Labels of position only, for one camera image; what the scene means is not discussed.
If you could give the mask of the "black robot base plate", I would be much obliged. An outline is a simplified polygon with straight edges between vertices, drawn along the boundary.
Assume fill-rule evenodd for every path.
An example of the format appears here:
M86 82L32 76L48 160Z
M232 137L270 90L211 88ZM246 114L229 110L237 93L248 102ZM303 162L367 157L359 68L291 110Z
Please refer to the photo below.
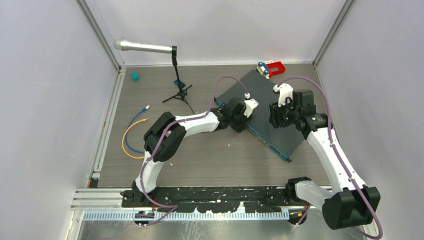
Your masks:
M307 205L278 186L157 187L147 195L134 187L120 195L124 208L151 208L162 213L234 213L239 207L246 213L274 213L282 207L303 209Z

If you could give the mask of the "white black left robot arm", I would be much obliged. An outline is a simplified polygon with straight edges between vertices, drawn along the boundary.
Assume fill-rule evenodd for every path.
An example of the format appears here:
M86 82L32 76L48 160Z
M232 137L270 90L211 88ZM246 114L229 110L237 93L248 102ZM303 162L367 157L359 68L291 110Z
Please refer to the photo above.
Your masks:
M189 116L175 116L167 111L145 133L144 160L137 178L131 185L128 199L141 207L153 202L152 191L164 163L170 160L179 149L182 141L192 135L211 133L232 128L241 133L253 119L253 112L259 103L248 93L245 99L233 97L219 107Z

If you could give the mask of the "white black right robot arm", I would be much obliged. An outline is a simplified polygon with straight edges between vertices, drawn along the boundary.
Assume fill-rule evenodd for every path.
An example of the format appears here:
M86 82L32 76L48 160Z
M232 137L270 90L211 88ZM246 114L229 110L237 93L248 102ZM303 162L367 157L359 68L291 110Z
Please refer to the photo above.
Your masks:
M325 113L316 106L277 102L269 105L269 122L277 128L294 125L316 152L330 181L331 190L315 184L309 177L287 181L285 198L291 205L307 202L322 212L332 230L369 225L381 199L376 187L367 184L355 173L342 150L336 133L328 124Z

